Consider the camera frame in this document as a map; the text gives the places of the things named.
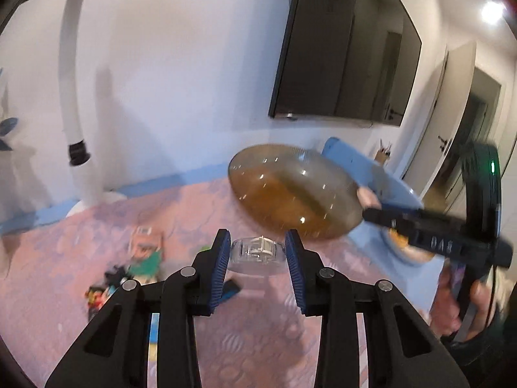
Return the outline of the person's right hand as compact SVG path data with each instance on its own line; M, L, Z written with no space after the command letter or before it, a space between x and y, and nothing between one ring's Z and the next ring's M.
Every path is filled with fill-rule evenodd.
M448 264L445 264L429 312L429 326L438 338L458 332L462 325L462 319L459 317L460 307L452 295L450 280L450 269ZM477 313L464 341L470 341L480 334L491 323L497 312L495 300L491 299L491 288L479 280L476 280L470 288L470 301L475 305Z

